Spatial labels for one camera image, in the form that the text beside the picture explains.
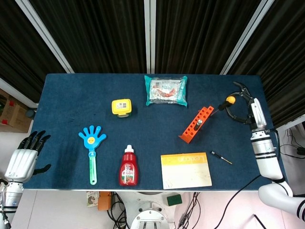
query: plastic bag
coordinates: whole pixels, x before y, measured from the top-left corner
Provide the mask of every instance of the plastic bag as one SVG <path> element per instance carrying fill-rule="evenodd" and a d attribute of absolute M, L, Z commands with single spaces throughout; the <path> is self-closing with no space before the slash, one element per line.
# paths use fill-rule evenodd
<path fill-rule="evenodd" d="M 151 78 L 145 76 L 147 102 L 149 104 L 180 104 L 187 106 L 185 99 L 187 76 L 181 78 Z"/>

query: blue table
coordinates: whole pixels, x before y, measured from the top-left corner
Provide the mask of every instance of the blue table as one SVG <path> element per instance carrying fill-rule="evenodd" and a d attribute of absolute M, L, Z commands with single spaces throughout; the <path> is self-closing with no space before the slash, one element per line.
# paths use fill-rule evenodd
<path fill-rule="evenodd" d="M 158 74 L 154 77 L 181 77 Z M 210 117 L 190 144 L 182 134 L 203 106 L 217 107 L 228 94 L 239 91 L 232 82 L 248 86 L 261 102 L 269 128 L 272 120 L 259 76 L 187 75 L 187 102 L 146 106 L 144 74 L 48 74 L 33 130 L 46 130 L 51 138 L 38 158 L 36 168 L 52 164 L 48 172 L 34 176 L 26 188 L 163 190 L 160 155 L 207 152 L 211 187 L 183 190 L 237 190 L 259 174 L 250 142 L 249 126 L 229 118 L 226 112 Z M 132 116 L 112 114 L 111 102 L 130 98 Z M 245 101 L 238 98 L 232 111 L 246 116 Z M 98 182 L 89 183 L 88 151 L 78 132 L 101 125 L 108 138 L 97 148 Z M 124 149 L 131 144 L 138 158 L 140 180 L 135 187 L 121 187 L 118 174 Z M 233 162 L 230 165 L 210 154 L 211 150 Z M 261 177 L 248 189 L 270 183 Z"/>

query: green sponge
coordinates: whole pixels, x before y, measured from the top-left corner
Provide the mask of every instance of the green sponge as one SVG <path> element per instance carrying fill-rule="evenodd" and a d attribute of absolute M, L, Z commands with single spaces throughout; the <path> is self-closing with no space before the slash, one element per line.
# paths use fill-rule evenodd
<path fill-rule="evenodd" d="M 171 197 L 167 197 L 167 203 L 168 206 L 172 206 L 172 205 L 176 205 L 176 204 L 182 204 L 182 199 L 181 199 L 181 195 L 174 195 Z"/>

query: white bottle cap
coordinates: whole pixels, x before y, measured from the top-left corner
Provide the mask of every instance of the white bottle cap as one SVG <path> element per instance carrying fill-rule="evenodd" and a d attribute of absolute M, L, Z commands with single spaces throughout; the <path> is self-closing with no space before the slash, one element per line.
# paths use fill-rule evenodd
<path fill-rule="evenodd" d="M 127 152 L 131 152 L 131 153 L 134 152 L 134 150 L 133 150 L 133 148 L 132 148 L 132 145 L 128 145 L 128 146 L 127 146 L 127 148 L 125 149 L 125 153 L 127 153 Z"/>

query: red ketchup bottle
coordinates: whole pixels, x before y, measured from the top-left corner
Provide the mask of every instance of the red ketchup bottle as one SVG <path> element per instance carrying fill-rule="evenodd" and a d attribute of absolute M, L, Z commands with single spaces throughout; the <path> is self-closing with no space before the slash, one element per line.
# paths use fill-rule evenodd
<path fill-rule="evenodd" d="M 128 145 L 122 158 L 119 173 L 119 183 L 122 186 L 135 186 L 138 183 L 137 157 L 133 152 L 132 145 Z"/>

